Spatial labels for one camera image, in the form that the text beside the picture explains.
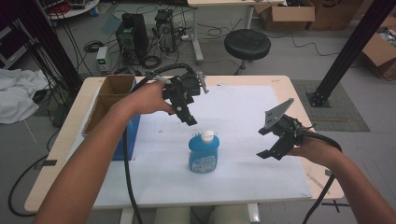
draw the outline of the blue liquid soap bottle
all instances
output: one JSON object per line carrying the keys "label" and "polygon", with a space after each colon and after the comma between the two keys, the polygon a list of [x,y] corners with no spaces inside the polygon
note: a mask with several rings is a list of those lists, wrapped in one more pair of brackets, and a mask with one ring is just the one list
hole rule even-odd
{"label": "blue liquid soap bottle", "polygon": [[189,142],[190,170],[199,174],[214,171],[218,164],[218,147],[219,139],[213,131],[194,136]]}

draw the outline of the white bottle cap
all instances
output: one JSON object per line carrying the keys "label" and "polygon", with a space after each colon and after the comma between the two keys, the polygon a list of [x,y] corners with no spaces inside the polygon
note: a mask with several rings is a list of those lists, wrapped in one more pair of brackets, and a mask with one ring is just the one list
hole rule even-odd
{"label": "white bottle cap", "polygon": [[215,133],[213,131],[204,131],[203,133],[201,133],[201,139],[204,143],[211,143],[214,136]]}

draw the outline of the black stool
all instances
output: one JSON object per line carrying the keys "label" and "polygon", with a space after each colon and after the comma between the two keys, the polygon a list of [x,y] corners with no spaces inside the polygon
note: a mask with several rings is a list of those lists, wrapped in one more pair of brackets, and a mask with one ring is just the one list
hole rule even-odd
{"label": "black stool", "polygon": [[227,34],[224,39],[224,47],[235,58],[242,60],[235,72],[236,75],[240,75],[245,69],[246,61],[259,60],[268,54],[271,41],[260,32],[242,29]]}

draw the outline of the hand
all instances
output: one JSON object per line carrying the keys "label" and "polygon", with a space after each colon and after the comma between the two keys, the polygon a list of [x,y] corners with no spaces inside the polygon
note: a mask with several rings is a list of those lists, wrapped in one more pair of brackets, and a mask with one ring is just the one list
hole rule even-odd
{"label": "hand", "polygon": [[132,114],[151,114],[157,111],[165,111],[174,114],[171,105],[163,99],[163,86],[161,82],[151,82],[125,97],[121,101],[122,107],[128,108]]}
{"label": "hand", "polygon": [[289,155],[304,157],[329,169],[332,169],[337,158],[344,156],[337,148],[312,137],[305,137],[303,144],[294,147],[289,152]]}

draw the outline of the person's right arm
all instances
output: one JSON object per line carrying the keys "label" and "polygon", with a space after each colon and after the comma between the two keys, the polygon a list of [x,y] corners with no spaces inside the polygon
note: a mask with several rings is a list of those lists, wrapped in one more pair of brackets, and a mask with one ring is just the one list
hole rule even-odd
{"label": "person's right arm", "polygon": [[329,168],[343,189],[359,223],[396,223],[396,212],[374,188],[360,168],[335,147],[305,137],[290,153]]}

